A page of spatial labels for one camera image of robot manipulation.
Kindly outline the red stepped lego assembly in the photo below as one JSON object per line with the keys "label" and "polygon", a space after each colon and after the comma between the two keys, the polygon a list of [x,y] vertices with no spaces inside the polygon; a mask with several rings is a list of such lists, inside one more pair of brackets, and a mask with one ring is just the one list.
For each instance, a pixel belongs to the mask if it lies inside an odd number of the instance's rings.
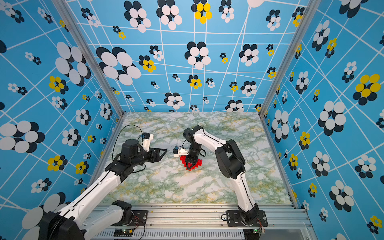
{"label": "red stepped lego assembly", "polygon": [[191,159],[188,156],[181,156],[180,160],[182,161],[182,164],[186,168],[186,170],[191,171],[194,170],[195,168],[198,168],[199,166],[202,165],[203,160],[201,159]]}

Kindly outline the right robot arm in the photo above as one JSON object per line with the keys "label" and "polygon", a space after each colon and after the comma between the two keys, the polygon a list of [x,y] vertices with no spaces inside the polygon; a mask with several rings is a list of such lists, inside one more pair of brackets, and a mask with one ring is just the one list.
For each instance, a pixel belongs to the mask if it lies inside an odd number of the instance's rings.
{"label": "right robot arm", "polygon": [[185,129],[183,137],[190,143],[188,153],[181,156],[186,169],[190,171],[199,165],[202,147],[214,152],[219,170],[232,181],[242,222],[246,226],[255,223],[260,209],[251,195],[246,180],[246,160],[237,143],[234,140],[225,141],[217,138],[201,126]]}

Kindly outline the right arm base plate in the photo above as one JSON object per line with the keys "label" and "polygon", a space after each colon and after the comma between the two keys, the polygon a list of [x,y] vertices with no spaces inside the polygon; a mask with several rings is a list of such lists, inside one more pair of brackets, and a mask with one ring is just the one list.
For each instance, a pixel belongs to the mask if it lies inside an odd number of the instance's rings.
{"label": "right arm base plate", "polygon": [[264,211],[250,210],[244,211],[226,211],[227,224],[229,227],[267,227],[269,225],[266,213]]}

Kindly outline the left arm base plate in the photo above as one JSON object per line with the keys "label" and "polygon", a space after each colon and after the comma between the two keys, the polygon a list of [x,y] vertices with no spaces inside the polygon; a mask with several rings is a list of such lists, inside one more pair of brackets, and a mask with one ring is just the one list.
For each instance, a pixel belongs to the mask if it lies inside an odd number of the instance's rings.
{"label": "left arm base plate", "polygon": [[149,211],[146,210],[129,210],[124,211],[122,219],[113,226],[119,227],[141,227],[145,226],[148,218]]}

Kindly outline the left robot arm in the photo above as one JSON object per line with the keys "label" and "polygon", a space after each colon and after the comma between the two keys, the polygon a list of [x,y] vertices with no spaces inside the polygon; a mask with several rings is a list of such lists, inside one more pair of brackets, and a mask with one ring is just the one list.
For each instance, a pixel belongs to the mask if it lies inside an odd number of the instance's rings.
{"label": "left robot arm", "polygon": [[157,163],[167,153],[166,149],[152,148],[150,139],[126,140],[112,162],[100,177],[79,197],[60,209],[43,216],[39,240],[90,240],[110,226],[135,227],[144,222],[135,215],[132,205],[114,201],[106,210],[90,218],[99,203],[124,180],[133,174],[134,168],[145,163]]}

